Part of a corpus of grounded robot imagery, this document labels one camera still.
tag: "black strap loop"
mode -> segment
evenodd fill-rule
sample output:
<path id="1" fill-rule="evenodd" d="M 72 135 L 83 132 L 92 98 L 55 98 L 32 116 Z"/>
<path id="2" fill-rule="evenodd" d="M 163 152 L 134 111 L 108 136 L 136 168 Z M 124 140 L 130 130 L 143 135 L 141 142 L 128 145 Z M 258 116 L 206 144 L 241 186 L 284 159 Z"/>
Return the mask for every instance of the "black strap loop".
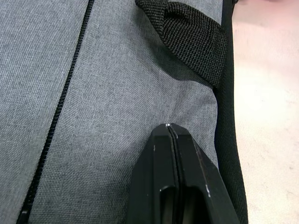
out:
<path id="1" fill-rule="evenodd" d="M 168 0 L 135 2 L 170 51 L 217 88 L 228 47 L 228 38 L 221 26 L 183 3 Z"/>

